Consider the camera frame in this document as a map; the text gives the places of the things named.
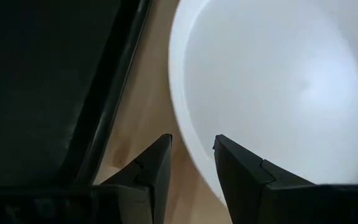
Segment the white round plate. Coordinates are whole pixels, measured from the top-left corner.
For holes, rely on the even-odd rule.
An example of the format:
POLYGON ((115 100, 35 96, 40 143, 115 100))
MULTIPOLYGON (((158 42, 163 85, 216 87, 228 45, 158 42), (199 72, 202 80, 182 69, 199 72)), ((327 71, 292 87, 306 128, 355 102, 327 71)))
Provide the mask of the white round plate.
POLYGON ((358 184, 358 0, 179 0, 168 76, 218 199, 218 134, 312 183, 358 184))

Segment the black plastic serving tray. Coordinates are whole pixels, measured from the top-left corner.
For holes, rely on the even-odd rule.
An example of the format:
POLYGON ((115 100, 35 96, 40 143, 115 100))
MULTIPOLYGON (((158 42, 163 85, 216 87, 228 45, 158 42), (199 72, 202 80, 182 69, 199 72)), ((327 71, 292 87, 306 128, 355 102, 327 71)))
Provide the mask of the black plastic serving tray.
POLYGON ((0 0, 0 186, 90 185, 152 0, 0 0))

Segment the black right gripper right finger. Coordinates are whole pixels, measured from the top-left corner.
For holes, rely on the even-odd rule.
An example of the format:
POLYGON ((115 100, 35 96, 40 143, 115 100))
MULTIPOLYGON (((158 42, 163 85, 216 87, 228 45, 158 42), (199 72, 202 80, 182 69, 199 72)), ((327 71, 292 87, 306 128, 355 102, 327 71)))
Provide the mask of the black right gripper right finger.
POLYGON ((310 185, 311 182, 259 157, 223 134, 214 140, 219 183, 233 224, 258 224, 266 185, 310 185))

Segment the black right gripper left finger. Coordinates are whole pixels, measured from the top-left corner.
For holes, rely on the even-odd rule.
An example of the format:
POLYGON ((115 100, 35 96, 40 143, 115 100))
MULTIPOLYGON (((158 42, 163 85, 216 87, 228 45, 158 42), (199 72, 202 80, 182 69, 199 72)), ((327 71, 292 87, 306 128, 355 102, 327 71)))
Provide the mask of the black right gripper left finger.
POLYGON ((171 148, 172 135, 161 135, 101 184, 100 224, 164 224, 171 148))

